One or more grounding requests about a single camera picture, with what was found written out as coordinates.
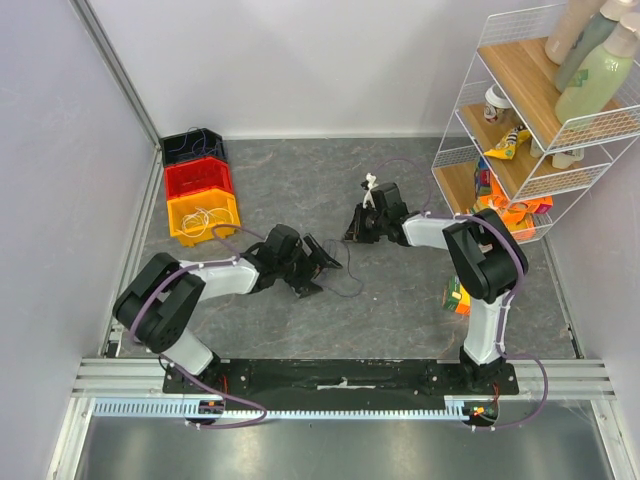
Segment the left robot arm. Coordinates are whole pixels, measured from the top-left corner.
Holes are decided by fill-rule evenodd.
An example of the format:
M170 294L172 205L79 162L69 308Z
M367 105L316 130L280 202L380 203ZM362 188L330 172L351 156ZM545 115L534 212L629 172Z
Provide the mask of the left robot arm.
M143 346L185 370L185 382L196 392L208 393L218 385L220 358L188 328L199 302L259 293L278 280L305 298L323 291L315 282L323 271L341 267L312 235L278 224L229 259L154 255L116 299L112 315Z

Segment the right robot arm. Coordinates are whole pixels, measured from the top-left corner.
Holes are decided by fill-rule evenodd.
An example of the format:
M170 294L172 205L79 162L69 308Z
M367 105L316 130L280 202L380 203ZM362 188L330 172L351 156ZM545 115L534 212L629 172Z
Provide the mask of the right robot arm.
M362 183L365 196L357 204L344 235L346 241L373 244L385 237L403 247L446 250L461 286L471 297L467 336L460 350L458 381L477 394L506 368L504 330L528 260L496 211L487 208L454 218L411 213L394 183Z

